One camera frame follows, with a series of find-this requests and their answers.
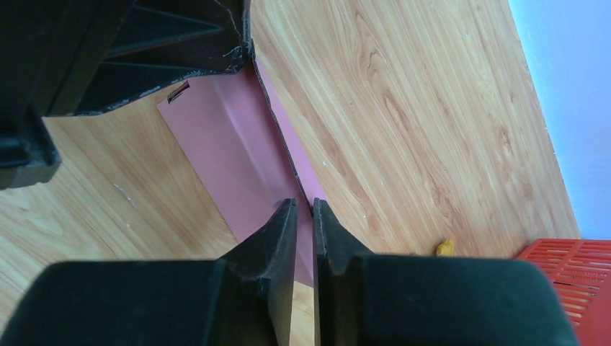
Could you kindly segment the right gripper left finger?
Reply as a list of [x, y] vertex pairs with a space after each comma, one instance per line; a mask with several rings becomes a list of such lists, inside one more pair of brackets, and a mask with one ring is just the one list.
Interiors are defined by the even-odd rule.
[[288, 345], [297, 205], [217, 259], [58, 262], [23, 295], [3, 345]]

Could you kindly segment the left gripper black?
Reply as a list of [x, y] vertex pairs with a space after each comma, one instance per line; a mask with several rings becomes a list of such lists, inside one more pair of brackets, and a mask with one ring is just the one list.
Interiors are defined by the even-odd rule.
[[47, 116], [111, 112], [251, 59], [249, 1], [2, 1], [1, 188], [49, 182]]

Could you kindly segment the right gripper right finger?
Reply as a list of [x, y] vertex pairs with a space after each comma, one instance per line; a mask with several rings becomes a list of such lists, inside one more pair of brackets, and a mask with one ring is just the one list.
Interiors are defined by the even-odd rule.
[[317, 345], [576, 345], [551, 284], [516, 259], [377, 254], [313, 203]]

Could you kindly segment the pink paper box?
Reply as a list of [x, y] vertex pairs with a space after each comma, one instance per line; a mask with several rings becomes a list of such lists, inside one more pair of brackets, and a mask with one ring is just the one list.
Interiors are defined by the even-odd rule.
[[295, 279], [312, 285], [311, 207], [325, 192], [264, 65], [188, 79], [158, 109], [237, 241], [296, 201]]

